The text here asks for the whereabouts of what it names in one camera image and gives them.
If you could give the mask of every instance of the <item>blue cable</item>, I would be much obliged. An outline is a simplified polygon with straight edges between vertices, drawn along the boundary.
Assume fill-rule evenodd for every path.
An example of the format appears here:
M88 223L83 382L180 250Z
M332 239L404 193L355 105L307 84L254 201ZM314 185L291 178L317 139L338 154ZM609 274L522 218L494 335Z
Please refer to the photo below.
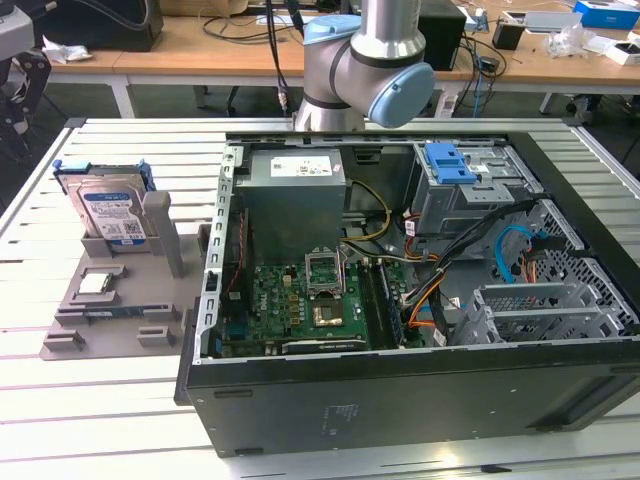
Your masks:
M535 237L536 234L533 233L528 228L521 227L520 225L509 225L507 228L505 228L502 231L502 233L498 236L498 239L496 240L495 255L496 255L496 264L498 265L498 270L500 270L500 273L504 277L505 282L513 283L515 280L513 278L513 275L511 275L511 272L507 268L507 264L504 261L504 256L502 255L502 241L504 240L504 237L506 237L509 232L519 232L524 236L526 236L529 240ZM539 232L538 235L541 237L546 236L544 232Z
M482 88L482 67L480 66L480 59L478 59L478 84L476 85L476 105L473 107L473 118L476 118L478 114L478 105L480 104L480 89Z

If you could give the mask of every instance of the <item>metal slotted table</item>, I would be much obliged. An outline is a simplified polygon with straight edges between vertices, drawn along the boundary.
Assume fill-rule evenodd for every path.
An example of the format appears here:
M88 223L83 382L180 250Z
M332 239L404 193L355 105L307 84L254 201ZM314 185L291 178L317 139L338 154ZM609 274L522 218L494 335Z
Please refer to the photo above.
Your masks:
M140 119L62 131L0 220L0 478L485 478L486 465L510 469L503 480L636 478L640 395L576 433L222 461L194 409L173 403L177 356L38 358L83 250L78 215L51 173L54 159L145 158L157 187L171 192L178 231L195 233L213 214L225 132L288 128L285 120ZM422 120L406 129L529 132L640 262L640 185L586 131L515 119Z

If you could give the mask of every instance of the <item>white box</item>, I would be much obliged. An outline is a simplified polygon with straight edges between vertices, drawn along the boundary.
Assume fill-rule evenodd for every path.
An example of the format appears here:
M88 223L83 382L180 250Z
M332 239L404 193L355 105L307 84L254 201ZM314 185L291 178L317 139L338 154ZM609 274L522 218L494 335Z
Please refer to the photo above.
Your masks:
M631 41L616 42L606 55L620 65L640 65L640 47Z

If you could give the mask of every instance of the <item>gray 3d-printed holder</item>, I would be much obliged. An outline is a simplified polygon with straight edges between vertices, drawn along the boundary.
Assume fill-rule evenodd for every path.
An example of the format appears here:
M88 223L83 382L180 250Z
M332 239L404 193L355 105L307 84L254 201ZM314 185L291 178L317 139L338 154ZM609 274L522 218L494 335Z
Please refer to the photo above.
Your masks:
M199 296L208 233L178 236L167 192L148 192L144 215L158 236L146 248L114 252L102 238L82 243L85 254L58 307L40 358L70 360L179 355L194 300ZM102 291L80 292L89 274L106 278Z

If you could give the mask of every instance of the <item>motherboard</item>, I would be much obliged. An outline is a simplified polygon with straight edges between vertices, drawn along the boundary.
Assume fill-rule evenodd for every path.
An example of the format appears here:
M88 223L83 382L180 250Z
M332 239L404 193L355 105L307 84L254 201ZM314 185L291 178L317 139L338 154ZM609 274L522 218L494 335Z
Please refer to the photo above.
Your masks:
M225 319L223 357L375 348L376 332L370 332L369 325L372 317L395 309L406 291L402 266L368 266L339 258L330 254L307 258L306 264L256 266L253 309L244 317ZM374 271L385 272L384 284L368 281ZM399 342L399 313L397 320Z

